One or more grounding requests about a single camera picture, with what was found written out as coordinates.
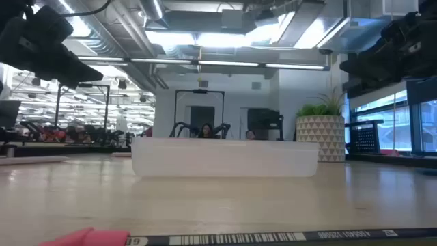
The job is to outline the black perforated cart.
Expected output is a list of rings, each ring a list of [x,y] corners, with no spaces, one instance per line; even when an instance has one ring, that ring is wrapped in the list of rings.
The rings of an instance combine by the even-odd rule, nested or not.
[[[350,141],[346,144],[348,154],[380,154],[378,125],[384,120],[366,120],[346,123]]]

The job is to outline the black background equipment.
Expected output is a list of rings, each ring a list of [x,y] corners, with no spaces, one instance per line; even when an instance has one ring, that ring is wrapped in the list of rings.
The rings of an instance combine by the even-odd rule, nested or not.
[[[249,109],[247,113],[248,130],[255,134],[256,140],[268,140],[269,131],[279,132],[277,141],[283,141],[283,115],[272,109]]]

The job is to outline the clear plastic pencil box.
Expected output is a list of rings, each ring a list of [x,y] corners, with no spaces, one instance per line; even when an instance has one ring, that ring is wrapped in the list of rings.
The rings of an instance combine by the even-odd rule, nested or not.
[[[310,177],[317,143],[137,137],[132,169],[143,177]]]

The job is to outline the black pencil pink eraser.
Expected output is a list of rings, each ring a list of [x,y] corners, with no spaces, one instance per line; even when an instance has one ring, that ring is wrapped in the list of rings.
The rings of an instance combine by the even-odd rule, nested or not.
[[[437,246],[437,228],[155,236],[85,228],[38,246]]]

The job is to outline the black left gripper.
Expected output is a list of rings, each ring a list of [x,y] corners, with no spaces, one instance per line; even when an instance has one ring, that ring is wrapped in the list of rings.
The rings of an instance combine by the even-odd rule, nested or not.
[[[0,5],[0,62],[42,72],[71,88],[101,80],[101,72],[63,45],[72,32],[72,25],[47,5],[37,12],[30,5]]]

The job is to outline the black aluminium table frame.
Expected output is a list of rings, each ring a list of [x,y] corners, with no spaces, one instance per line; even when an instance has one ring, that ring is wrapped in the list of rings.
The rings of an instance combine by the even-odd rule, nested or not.
[[[93,146],[16,146],[0,145],[0,156],[5,156],[8,148],[14,149],[14,156],[58,156],[66,154],[112,154],[115,152],[128,153],[129,148],[93,147]],[[403,165],[406,167],[418,167],[437,170],[437,159],[419,158],[412,156],[387,156],[376,154],[347,154],[347,161],[363,161],[371,163],[383,163],[389,165]]]

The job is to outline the black background monitor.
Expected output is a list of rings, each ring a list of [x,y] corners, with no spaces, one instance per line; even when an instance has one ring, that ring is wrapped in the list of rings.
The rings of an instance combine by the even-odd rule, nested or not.
[[[15,126],[21,101],[0,100],[0,127],[10,129]]]

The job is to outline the green plant white patterned pot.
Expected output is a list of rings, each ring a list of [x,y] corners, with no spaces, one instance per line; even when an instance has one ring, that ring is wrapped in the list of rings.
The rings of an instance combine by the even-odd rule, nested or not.
[[[319,162],[341,163],[346,151],[344,93],[333,88],[316,98],[320,103],[304,105],[296,114],[296,141],[317,143]]]

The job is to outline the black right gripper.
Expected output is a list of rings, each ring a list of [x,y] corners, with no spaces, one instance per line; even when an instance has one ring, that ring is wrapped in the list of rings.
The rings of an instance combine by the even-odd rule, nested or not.
[[[381,37],[382,48],[353,54],[340,64],[350,76],[344,90],[381,88],[403,77],[437,76],[437,12],[410,12],[386,26]]]

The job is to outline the black background stand frame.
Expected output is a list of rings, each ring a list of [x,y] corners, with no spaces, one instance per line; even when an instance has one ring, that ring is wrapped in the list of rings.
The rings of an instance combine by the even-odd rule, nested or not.
[[[61,97],[65,94],[65,92],[62,92],[62,84],[58,85],[57,90],[57,100],[56,100],[56,107],[55,107],[55,121],[54,121],[54,127],[58,127],[58,121],[59,121],[59,106]],[[109,96],[110,96],[110,86],[109,85],[95,85],[92,83],[79,83],[77,87],[81,88],[93,88],[93,87],[99,87],[99,88],[106,88],[107,92],[103,95],[105,96],[106,102],[105,102],[105,112],[104,112],[104,133],[103,133],[103,139],[101,142],[101,146],[105,146],[106,140],[107,140],[107,120],[108,120],[108,113],[109,113]]]

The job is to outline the silver ceiling duct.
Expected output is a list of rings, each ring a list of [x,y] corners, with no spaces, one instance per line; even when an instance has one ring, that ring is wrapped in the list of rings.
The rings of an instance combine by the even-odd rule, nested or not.
[[[163,29],[168,29],[169,25],[165,20],[165,7],[161,0],[138,0],[143,13],[145,28],[155,23]]]

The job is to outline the black background station frame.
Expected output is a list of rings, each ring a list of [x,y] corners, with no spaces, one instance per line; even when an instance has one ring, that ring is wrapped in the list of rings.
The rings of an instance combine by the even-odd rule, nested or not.
[[[170,132],[169,137],[175,137],[175,130],[177,128],[177,126],[179,124],[181,124],[180,122],[176,122],[176,118],[177,118],[177,112],[178,112],[178,94],[180,92],[192,92],[194,94],[207,94],[207,93],[219,93],[222,96],[222,114],[221,114],[221,123],[224,124],[224,112],[225,112],[225,92],[224,91],[219,91],[219,90],[206,90],[206,89],[195,89],[195,90],[176,90],[175,91],[175,98],[174,98],[174,111],[173,111],[173,128]]]

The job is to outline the glass window wall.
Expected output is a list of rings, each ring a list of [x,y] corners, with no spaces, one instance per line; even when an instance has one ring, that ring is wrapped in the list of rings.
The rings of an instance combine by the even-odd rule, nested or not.
[[[377,120],[381,150],[437,156],[437,78],[349,96],[350,119]]]

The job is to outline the long ceiling light bar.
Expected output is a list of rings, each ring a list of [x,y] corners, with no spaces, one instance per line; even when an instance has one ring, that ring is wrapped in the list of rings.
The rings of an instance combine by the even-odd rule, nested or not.
[[[159,59],[159,58],[131,58],[131,57],[96,57],[78,56],[84,62],[110,62],[110,63],[144,63],[144,64],[171,64],[192,66],[233,66],[245,68],[271,68],[286,70],[330,70],[330,66],[307,65],[307,64],[273,64],[247,61],[213,61],[198,59]]]

